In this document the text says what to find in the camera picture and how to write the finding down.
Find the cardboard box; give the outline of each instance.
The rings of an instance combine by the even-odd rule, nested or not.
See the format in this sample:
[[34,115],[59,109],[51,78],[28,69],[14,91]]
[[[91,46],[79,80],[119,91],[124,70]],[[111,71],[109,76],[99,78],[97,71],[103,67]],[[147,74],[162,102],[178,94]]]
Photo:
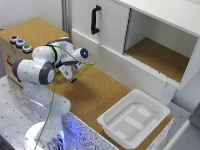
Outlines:
[[68,36],[66,32],[39,17],[0,31],[0,50],[6,73],[21,86],[23,86],[23,83],[18,82],[12,73],[12,64],[18,59],[32,59],[32,53],[25,54],[22,49],[10,44],[12,35],[17,35],[20,39],[25,40],[26,44],[30,44],[33,49],[46,45],[50,41]]

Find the white plastic bin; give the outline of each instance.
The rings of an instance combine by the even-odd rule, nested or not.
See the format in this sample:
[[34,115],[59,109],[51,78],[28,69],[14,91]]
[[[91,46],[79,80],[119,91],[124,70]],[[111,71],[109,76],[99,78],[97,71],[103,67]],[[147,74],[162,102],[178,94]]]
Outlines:
[[105,133],[126,149],[135,149],[170,113],[170,109],[135,89],[97,121]]

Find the black handle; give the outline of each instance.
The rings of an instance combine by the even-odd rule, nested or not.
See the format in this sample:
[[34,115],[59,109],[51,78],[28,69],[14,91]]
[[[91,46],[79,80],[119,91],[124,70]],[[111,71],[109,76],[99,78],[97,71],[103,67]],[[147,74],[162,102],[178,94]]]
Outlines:
[[100,30],[96,28],[96,12],[101,10],[101,7],[96,5],[96,8],[92,10],[92,24],[91,24],[91,31],[92,34],[98,33]]

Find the cable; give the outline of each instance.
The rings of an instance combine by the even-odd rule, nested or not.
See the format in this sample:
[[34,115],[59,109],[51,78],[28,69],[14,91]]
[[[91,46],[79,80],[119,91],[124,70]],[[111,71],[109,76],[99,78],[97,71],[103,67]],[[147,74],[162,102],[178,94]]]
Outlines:
[[90,64],[90,63],[84,63],[84,62],[82,62],[82,61],[76,59],[75,57],[73,57],[73,56],[72,56],[68,51],[66,51],[64,48],[62,48],[62,47],[60,47],[60,46],[57,46],[57,45],[53,45],[53,46],[62,49],[62,50],[65,51],[69,56],[71,56],[74,60],[76,60],[76,61],[78,61],[78,62],[81,62],[81,63],[83,63],[83,64],[85,64],[85,65],[89,65],[89,66],[88,66],[87,68],[85,68],[75,79],[73,79],[73,80],[71,81],[72,83],[74,83],[88,68],[90,68],[91,66],[97,64],[96,62],[95,62],[95,63],[92,63],[92,64]]
[[42,136],[42,133],[43,133],[43,131],[44,131],[44,128],[45,128],[45,126],[46,126],[46,124],[47,124],[47,121],[49,120],[50,113],[51,113],[51,109],[52,109],[52,106],[53,106],[54,94],[55,94],[55,91],[56,91],[56,81],[57,81],[57,79],[56,79],[56,69],[55,69],[55,68],[56,68],[56,61],[55,61],[55,56],[54,56],[54,52],[53,52],[53,48],[52,48],[52,47],[51,47],[51,51],[52,51],[52,56],[53,56],[53,60],[54,60],[54,77],[55,77],[55,79],[54,79],[53,96],[52,96],[51,105],[50,105],[50,110],[49,110],[47,119],[46,119],[46,121],[45,121],[45,123],[44,123],[44,126],[42,127],[42,131],[41,131],[40,136],[39,136],[39,138],[38,138],[38,140],[37,140],[37,143],[36,143],[36,145],[35,145],[34,150],[36,149],[36,147],[37,147],[37,145],[38,145],[38,142],[39,142],[39,140],[40,140],[40,138],[41,138],[41,136]]

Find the cork surface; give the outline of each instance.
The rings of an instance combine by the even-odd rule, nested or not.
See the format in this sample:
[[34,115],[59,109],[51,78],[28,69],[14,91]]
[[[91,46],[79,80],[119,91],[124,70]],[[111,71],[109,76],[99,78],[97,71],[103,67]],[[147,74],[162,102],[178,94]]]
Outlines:
[[68,34],[40,17],[36,17],[0,31],[0,36],[10,42],[10,36],[17,35],[33,49],[57,40]]
[[128,55],[181,82],[189,58],[149,38],[145,38],[127,51]]
[[[74,77],[76,77],[81,70],[75,72]],[[54,83],[52,82],[47,87],[53,90]],[[131,92],[131,89],[95,67],[89,68],[73,84],[66,80],[60,72],[57,74],[56,93],[65,96],[71,101],[72,106],[70,111],[120,150],[124,148],[105,134],[102,126],[97,122],[97,118],[129,92]],[[173,115],[170,114],[167,116],[136,150],[146,149],[172,119]]]

